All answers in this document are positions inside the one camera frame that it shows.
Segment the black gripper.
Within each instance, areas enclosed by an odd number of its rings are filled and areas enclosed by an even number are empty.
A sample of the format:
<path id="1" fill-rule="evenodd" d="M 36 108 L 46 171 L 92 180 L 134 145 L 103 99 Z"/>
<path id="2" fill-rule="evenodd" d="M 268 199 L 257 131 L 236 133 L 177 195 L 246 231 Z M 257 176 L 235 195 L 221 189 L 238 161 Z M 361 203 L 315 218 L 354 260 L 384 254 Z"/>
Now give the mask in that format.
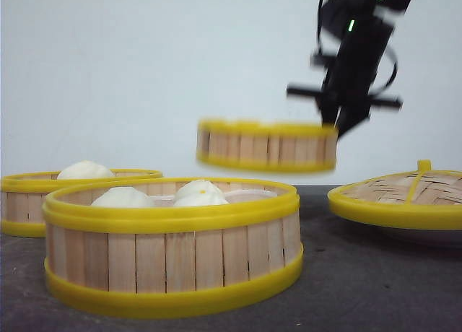
<path id="1" fill-rule="evenodd" d="M 350 20 L 338 53 L 335 56 L 318 54 L 313 58 L 326 67 L 322 87 L 313 89 L 289 85 L 287 94 L 314 97 L 322 124 L 335 125 L 338 139 L 370 117 L 370 106 L 399 109 L 402 102 L 398 98 L 378 96 L 393 82 L 396 67 L 385 86 L 375 92 L 370 91 L 392 32 L 393 26 L 380 19 Z"/>

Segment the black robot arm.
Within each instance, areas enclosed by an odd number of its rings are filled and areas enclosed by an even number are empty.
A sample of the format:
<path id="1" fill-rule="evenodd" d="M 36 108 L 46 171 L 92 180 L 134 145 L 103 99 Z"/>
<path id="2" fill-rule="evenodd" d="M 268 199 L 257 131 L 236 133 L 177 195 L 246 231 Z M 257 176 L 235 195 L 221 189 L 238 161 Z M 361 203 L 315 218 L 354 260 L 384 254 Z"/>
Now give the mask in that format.
<path id="1" fill-rule="evenodd" d="M 388 47 L 394 26 L 380 17 L 376 10 L 405 12 L 411 0 L 319 0 L 317 35 L 326 31 L 339 40 L 336 54 L 324 52 L 321 43 L 310 62 L 325 69 L 320 89 L 290 84 L 288 95 L 312 97 L 321 113 L 323 125 L 334 126 L 339 136 L 368 119 L 372 107 L 400 109 L 402 101 L 381 97 L 396 78 L 393 67 L 387 82 L 371 88 L 377 76 L 380 60 L 388 56 L 398 63 L 396 54 Z"/>

